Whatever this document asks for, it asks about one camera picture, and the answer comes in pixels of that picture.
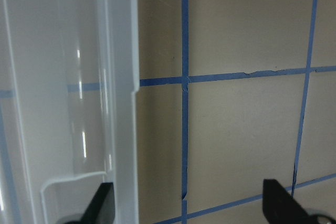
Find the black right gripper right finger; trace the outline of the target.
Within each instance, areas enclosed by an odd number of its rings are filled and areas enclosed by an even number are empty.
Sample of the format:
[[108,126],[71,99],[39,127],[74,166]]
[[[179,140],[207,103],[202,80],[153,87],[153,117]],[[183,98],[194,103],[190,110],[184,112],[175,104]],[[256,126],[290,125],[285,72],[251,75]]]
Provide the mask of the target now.
[[263,214],[270,224],[315,223],[275,179],[263,181]]

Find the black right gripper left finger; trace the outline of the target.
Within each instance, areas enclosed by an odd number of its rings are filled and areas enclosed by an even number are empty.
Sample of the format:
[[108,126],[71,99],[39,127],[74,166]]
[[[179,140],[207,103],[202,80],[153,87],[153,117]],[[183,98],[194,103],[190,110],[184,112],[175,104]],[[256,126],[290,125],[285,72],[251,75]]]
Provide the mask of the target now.
[[113,183],[101,183],[83,214],[81,223],[114,223],[115,216]]

